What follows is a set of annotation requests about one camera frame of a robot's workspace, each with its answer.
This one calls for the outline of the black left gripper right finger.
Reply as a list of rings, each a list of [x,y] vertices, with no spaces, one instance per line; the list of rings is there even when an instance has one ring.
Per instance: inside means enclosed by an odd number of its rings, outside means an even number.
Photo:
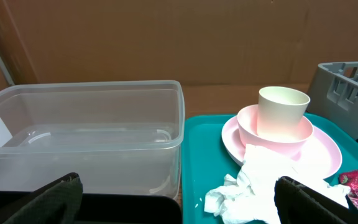
[[[275,183],[274,202],[281,223],[358,224],[358,213],[283,176]]]

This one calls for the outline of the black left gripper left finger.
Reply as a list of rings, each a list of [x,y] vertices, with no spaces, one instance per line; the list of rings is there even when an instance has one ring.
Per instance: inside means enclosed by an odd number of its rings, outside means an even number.
[[[0,191],[0,224],[73,223],[83,196],[77,173],[33,192]]]

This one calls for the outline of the white napkin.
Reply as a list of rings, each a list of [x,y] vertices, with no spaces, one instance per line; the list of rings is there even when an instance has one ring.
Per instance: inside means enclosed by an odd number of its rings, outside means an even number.
[[[247,144],[237,177],[226,175],[222,186],[206,194],[204,211],[220,216],[224,223],[254,220],[279,223],[274,188],[282,176],[289,176],[343,207],[349,207],[346,195],[351,191],[350,187],[341,184],[330,186],[295,161],[265,147]]]

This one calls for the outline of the cream cup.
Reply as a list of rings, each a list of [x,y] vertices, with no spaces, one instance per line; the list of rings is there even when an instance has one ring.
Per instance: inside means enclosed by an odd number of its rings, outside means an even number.
[[[259,90],[257,134],[271,141],[293,142],[303,138],[298,125],[310,97],[292,88],[267,86]]]

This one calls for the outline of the pink bowl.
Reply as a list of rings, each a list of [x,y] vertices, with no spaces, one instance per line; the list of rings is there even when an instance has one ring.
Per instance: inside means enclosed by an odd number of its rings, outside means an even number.
[[[258,105],[250,105],[238,112],[236,119],[241,143],[263,146],[287,157],[297,155],[314,134],[314,126],[305,116],[289,133],[263,136],[257,132]]]

